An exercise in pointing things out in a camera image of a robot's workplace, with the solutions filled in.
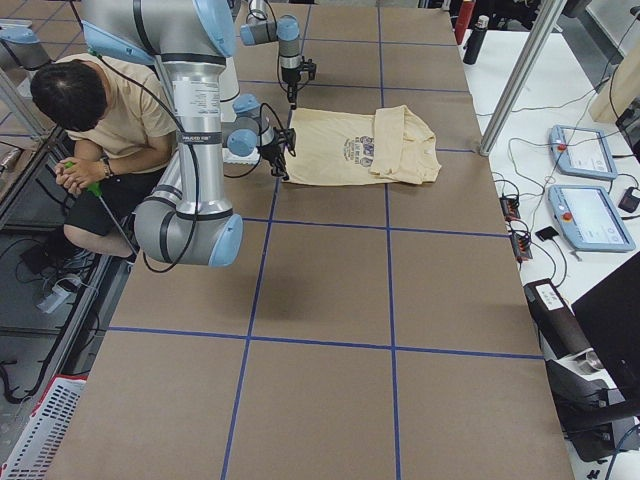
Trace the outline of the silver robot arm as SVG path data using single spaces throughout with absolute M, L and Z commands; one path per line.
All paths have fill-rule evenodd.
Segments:
M 240 27 L 245 46 L 278 45 L 276 74 L 292 110 L 298 107 L 299 92 L 316 77 L 317 64 L 302 54 L 300 25 L 291 14 L 277 18 L 268 1 L 248 1 L 245 23 Z
M 148 257 L 175 265 L 234 262 L 243 220 L 224 193 L 223 152 L 258 153 L 286 178 L 295 134 L 274 128 L 262 103 L 241 95 L 224 120 L 222 80 L 233 78 L 236 51 L 226 1 L 87 1 L 87 45 L 102 59 L 154 64 L 177 124 L 178 152 L 159 184 L 136 209 L 135 236 Z

